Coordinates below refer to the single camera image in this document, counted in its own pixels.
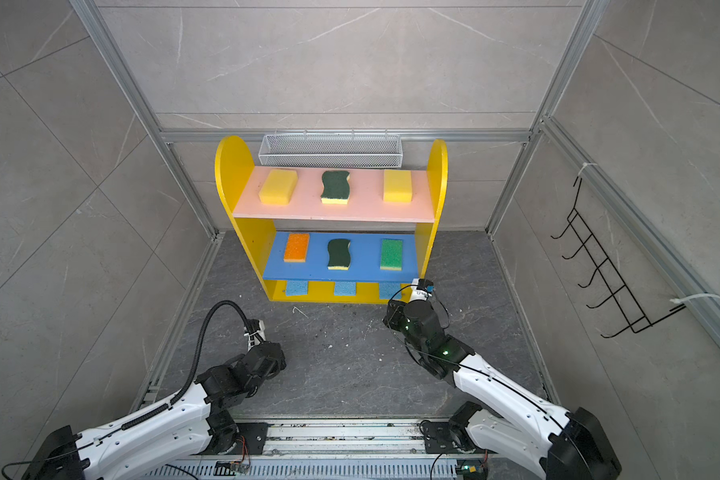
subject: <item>black hook rack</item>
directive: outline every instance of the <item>black hook rack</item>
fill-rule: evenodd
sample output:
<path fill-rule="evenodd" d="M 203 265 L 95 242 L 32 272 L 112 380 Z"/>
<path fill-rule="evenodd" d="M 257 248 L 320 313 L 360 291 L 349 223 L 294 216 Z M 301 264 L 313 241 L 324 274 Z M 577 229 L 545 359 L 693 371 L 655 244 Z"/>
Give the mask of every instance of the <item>black hook rack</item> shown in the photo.
<path fill-rule="evenodd" d="M 571 256 L 562 255 L 562 257 L 566 260 L 570 260 L 570 259 L 574 258 L 576 255 L 578 255 L 579 252 L 584 250 L 586 252 L 586 254 L 589 256 L 590 260 L 592 260 L 592 264 L 595 267 L 595 270 L 594 270 L 594 272 L 592 272 L 592 276 L 590 277 L 590 281 L 587 282 L 585 285 L 582 285 L 581 283 L 577 283 L 577 285 L 581 288 L 587 288 L 588 286 L 592 285 L 592 282 L 595 279 L 595 275 L 600 274 L 600 278 L 603 279 L 603 283 L 605 283 L 605 286 L 608 289 L 608 293 L 609 293 L 609 295 L 602 302 L 598 303 L 597 305 L 587 305 L 586 307 L 595 309 L 595 308 L 601 307 L 608 300 L 614 299 L 614 302 L 616 302 L 616 306 L 619 307 L 619 312 L 621 312 L 621 315 L 624 318 L 624 321 L 626 321 L 626 326 L 623 329 L 619 330 L 618 332 L 614 333 L 613 335 L 603 335 L 601 333 L 600 336 L 602 336 L 605 339 L 612 339 L 615 336 L 617 336 L 627 330 L 632 330 L 633 333 L 639 333 L 647 328 L 651 328 L 658 322 L 661 322 L 662 320 L 665 320 L 665 319 L 671 317 L 672 315 L 674 315 L 675 313 L 678 313 L 681 310 L 685 309 L 686 308 L 685 304 L 680 304 L 680 305 L 677 305 L 677 306 L 674 306 L 673 308 L 671 308 L 669 313 L 667 313 L 666 315 L 664 315 L 663 317 L 661 317 L 658 320 L 651 321 L 651 319 L 648 318 L 648 315 L 646 315 L 645 311 L 643 311 L 643 307 L 640 305 L 640 302 L 637 301 L 637 298 L 635 298 L 634 294 L 632 293 L 632 290 L 630 290 L 629 286 L 626 284 L 626 281 L 622 277 L 621 272 L 619 272 L 619 269 L 616 268 L 616 265 L 610 259 L 610 255 L 608 255 L 608 253 L 605 251 L 605 249 L 603 248 L 603 245 L 600 244 L 600 241 L 597 239 L 597 237 L 595 236 L 595 234 L 592 231 L 592 229 L 590 228 L 590 226 L 586 223 L 586 220 L 581 216 L 579 211 L 576 209 L 576 204 L 579 201 L 579 192 L 581 192 L 581 178 L 576 177 L 576 181 L 574 182 L 574 188 L 576 188 L 576 198 L 574 200 L 574 207 L 570 209 L 570 212 L 566 216 L 568 225 L 566 225 L 562 234 L 560 234 L 558 236 L 552 235 L 552 238 L 554 238 L 555 240 L 558 240 L 563 235 L 565 235 L 565 233 L 568 231 L 568 229 L 570 229 L 571 231 L 573 231 L 576 234 L 576 238 L 579 239 L 579 242 L 581 242 L 581 245 L 579 246 L 578 249 L 576 249 L 576 251 L 574 252 L 573 255 L 571 255 Z M 576 230 L 576 226 L 574 226 L 574 221 L 576 220 L 576 218 L 581 220 L 581 223 L 586 227 L 586 232 L 588 232 L 588 233 L 586 233 L 585 235 L 581 235 L 579 233 L 579 231 Z M 592 254 L 592 252 L 590 251 L 590 247 L 587 246 L 587 242 L 590 242 L 590 240 L 593 240 L 597 244 L 597 246 L 600 248 L 600 250 L 603 252 L 603 255 L 605 255 L 605 259 L 602 262 L 597 263 L 595 261 L 595 257 Z M 619 277 L 619 281 L 621 282 L 621 286 L 619 286 L 615 290 L 612 287 L 612 285 L 608 283 L 608 280 L 605 278 L 605 275 L 603 274 L 602 268 L 606 264 L 609 264 L 610 267 L 614 270 L 614 272 L 616 272 L 616 274 Z M 616 294 L 621 292 L 622 290 L 626 290 L 626 292 L 629 293 L 632 301 L 635 303 L 635 305 L 637 305 L 637 309 L 640 311 L 640 317 L 637 320 L 631 321 L 629 316 L 624 312 L 624 306 L 622 306 L 622 302 L 619 301 L 619 297 L 616 296 Z M 644 326 L 636 326 L 636 324 L 642 320 L 645 320 L 647 322 L 647 324 Z"/>

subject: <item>black wire rack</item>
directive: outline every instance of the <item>black wire rack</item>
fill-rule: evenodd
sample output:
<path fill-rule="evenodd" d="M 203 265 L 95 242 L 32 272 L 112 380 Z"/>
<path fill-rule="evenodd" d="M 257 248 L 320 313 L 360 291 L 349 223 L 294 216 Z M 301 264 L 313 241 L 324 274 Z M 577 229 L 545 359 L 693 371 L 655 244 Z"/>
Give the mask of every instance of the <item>black wire rack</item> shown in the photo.
<path fill-rule="evenodd" d="M 651 320 L 650 318 L 648 318 L 648 315 L 643 310 L 643 307 L 640 305 L 640 302 L 637 301 L 637 298 L 635 298 L 634 294 L 632 293 L 632 290 L 629 288 L 629 286 L 624 281 L 624 278 L 622 277 L 621 272 L 619 272 L 619 269 L 616 267 L 614 262 L 611 260 L 610 255 L 608 255 L 608 253 L 605 251 L 605 249 L 603 248 L 603 245 L 600 244 L 600 241 L 597 239 L 597 237 L 595 236 L 595 234 L 592 231 L 592 229 L 590 228 L 590 226 L 586 223 L 586 220 L 581 216 L 581 213 L 576 208 L 576 205 L 579 201 L 579 192 L 581 192 L 581 178 L 576 177 L 576 181 L 574 182 L 574 188 L 576 188 L 576 199 L 574 200 L 574 207 L 570 209 L 568 216 L 566 216 L 567 225 L 566 225 L 565 229 L 563 230 L 562 234 L 560 234 L 558 236 L 552 235 L 552 238 L 558 240 L 563 235 L 565 235 L 568 230 L 571 230 L 572 232 L 574 232 L 574 234 L 576 235 L 576 238 L 578 239 L 578 241 L 580 243 L 579 248 L 576 249 L 576 251 L 574 252 L 573 255 L 571 255 L 571 256 L 562 255 L 562 257 L 566 260 L 571 260 L 576 255 L 578 255 L 579 252 L 581 252 L 583 250 L 584 252 L 586 252 L 586 254 L 590 258 L 590 260 L 592 260 L 592 264 L 594 265 L 594 268 L 595 268 L 594 272 L 592 272 L 592 276 L 590 276 L 589 282 L 587 282 L 585 285 L 582 285 L 581 283 L 577 283 L 577 285 L 581 288 L 588 288 L 590 285 L 592 285 L 592 282 L 595 279 L 595 275 L 600 274 L 600 278 L 603 280 L 605 287 L 608 289 L 609 295 L 602 302 L 598 303 L 597 305 L 588 305 L 587 304 L 586 307 L 590 308 L 590 309 L 599 308 L 599 307 L 603 306 L 608 300 L 613 299 L 614 302 L 616 303 L 616 306 L 619 309 L 619 312 L 621 313 L 622 317 L 624 318 L 624 321 L 626 321 L 626 326 L 623 329 L 619 330 L 618 332 L 615 332 L 612 335 L 603 335 L 601 333 L 600 336 L 602 336 L 605 339 L 612 339 L 615 336 L 617 336 L 627 330 L 632 330 L 632 332 L 634 332 L 634 333 L 639 333 L 647 328 L 651 328 L 658 322 L 661 322 L 662 320 L 666 320 L 669 317 L 671 317 L 672 315 L 674 315 L 675 313 L 678 313 L 678 312 L 682 311 L 683 309 L 685 309 L 686 308 L 685 304 L 680 304 L 680 305 L 674 306 L 672 309 L 670 309 L 669 313 L 667 313 L 666 315 L 664 315 L 663 317 L 661 317 L 658 320 Z M 577 230 L 576 226 L 574 225 L 574 222 L 576 221 L 576 219 L 581 220 L 581 224 L 584 226 L 583 228 L 579 227 L 580 230 L 582 230 L 581 232 L 579 232 L 579 230 Z M 603 253 L 604 260 L 602 260 L 601 262 L 598 262 L 595 260 L 595 256 L 600 256 L 600 255 L 593 255 L 593 254 L 596 254 L 597 252 L 596 251 L 593 252 L 591 250 L 591 249 L 595 248 L 595 245 Z M 609 283 L 608 279 L 606 278 L 605 274 L 603 273 L 603 268 L 605 268 L 607 266 L 609 266 L 613 270 L 613 272 L 615 272 L 616 275 L 618 276 L 618 283 L 621 283 L 621 285 L 618 286 L 618 288 L 615 288 L 616 285 L 612 285 L 611 283 Z M 624 298 L 620 299 L 619 293 L 622 291 L 625 291 L 626 294 L 628 294 L 628 295 L 623 294 Z M 624 305 L 625 301 L 633 302 L 634 306 L 636 306 L 636 313 L 635 313 L 635 315 L 632 315 L 632 316 L 637 317 L 635 320 L 630 320 L 631 315 L 627 315 L 627 313 L 625 312 L 625 305 Z M 637 324 L 643 320 L 644 320 L 644 323 L 642 325 L 638 326 Z"/>

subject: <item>white zip tie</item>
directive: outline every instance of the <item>white zip tie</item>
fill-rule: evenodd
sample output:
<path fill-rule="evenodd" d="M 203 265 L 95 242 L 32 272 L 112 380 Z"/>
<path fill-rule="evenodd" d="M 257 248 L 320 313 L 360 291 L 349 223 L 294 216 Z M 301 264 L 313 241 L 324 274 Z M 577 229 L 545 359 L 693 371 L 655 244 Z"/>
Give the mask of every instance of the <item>white zip tie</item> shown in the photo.
<path fill-rule="evenodd" d="M 590 165 L 597 165 L 597 164 L 588 164 L 587 162 L 584 162 L 581 164 L 581 170 L 579 170 L 579 173 L 576 174 L 577 177 L 581 177 L 581 172 L 584 171 L 585 168 L 589 167 Z"/>
<path fill-rule="evenodd" d="M 703 297 L 720 299 L 720 295 L 717 295 L 715 293 L 696 293 L 694 295 L 684 296 L 683 298 L 670 298 L 670 302 L 672 302 L 676 305 L 679 305 L 681 303 L 687 302 L 688 300 L 693 300 L 695 298 L 703 298 Z"/>

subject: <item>gray tile wall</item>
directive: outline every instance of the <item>gray tile wall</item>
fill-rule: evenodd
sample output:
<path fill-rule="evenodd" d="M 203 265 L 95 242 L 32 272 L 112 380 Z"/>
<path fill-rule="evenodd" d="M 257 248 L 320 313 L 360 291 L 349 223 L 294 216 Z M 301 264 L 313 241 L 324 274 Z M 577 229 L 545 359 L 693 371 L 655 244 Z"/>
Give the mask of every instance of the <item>gray tile wall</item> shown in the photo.
<path fill-rule="evenodd" d="M 579 287 L 594 271 L 591 260 L 583 251 L 561 257 L 579 245 L 570 230 L 551 238 L 576 195 L 576 170 L 566 162 L 542 140 L 495 238 L 553 387 L 567 408 L 602 421 L 621 478 L 720 478 L 720 350 L 688 311 L 637 334 L 601 336 L 623 328 L 623 317 L 612 300 L 586 307 L 607 297 L 605 285 L 597 277 Z M 577 206 L 648 317 L 665 315 L 675 295 L 648 259 L 586 186 Z"/>
<path fill-rule="evenodd" d="M 250 142 L 248 147 L 258 163 L 260 143 Z M 205 202 L 214 224 L 221 230 L 232 228 L 230 218 L 219 199 L 216 189 L 214 162 L 216 144 L 179 143 L 173 148 L 184 169 L 192 178 L 198 194 Z M 426 169 L 429 160 L 429 142 L 404 142 L 403 167 Z M 483 230 L 498 200 L 504 182 L 520 151 L 517 142 L 451 142 L 448 143 L 448 190 L 441 218 L 442 230 Z M 341 222 L 278 222 L 284 230 L 409 230 L 410 224 L 347 224 Z"/>
<path fill-rule="evenodd" d="M 578 0 L 103 0 L 166 128 L 528 128 Z"/>
<path fill-rule="evenodd" d="M 720 294 L 720 1 L 613 0 L 555 116 Z"/>
<path fill-rule="evenodd" d="M 0 466 L 127 413 L 207 245 L 145 136 L 65 0 L 0 1 Z"/>

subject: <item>yellow shelf frame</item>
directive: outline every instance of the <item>yellow shelf frame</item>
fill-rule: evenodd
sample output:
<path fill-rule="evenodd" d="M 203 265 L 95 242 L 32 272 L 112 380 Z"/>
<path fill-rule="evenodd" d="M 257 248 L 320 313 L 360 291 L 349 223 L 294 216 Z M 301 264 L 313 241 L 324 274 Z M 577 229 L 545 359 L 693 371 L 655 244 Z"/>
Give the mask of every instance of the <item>yellow shelf frame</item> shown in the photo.
<path fill-rule="evenodd" d="M 272 302 L 386 303 L 387 299 L 378 298 L 378 283 L 358 283 L 355 296 L 335 296 L 334 282 L 311 281 L 307 295 L 286 296 L 284 280 L 263 278 L 269 251 L 275 241 L 275 222 L 271 218 L 235 218 L 232 215 L 242 190 L 253 172 L 253 167 L 253 156 L 245 141 L 240 137 L 227 137 L 221 140 L 216 149 L 216 188 L 267 298 Z M 448 149 L 443 140 L 435 140 L 432 143 L 427 163 L 427 178 L 432 197 L 434 222 L 416 224 L 414 231 L 418 272 L 422 277 L 427 272 L 434 236 L 438 232 L 440 216 L 445 204 L 445 190 L 448 186 Z M 409 291 L 404 290 L 403 299 L 407 300 L 409 297 Z"/>

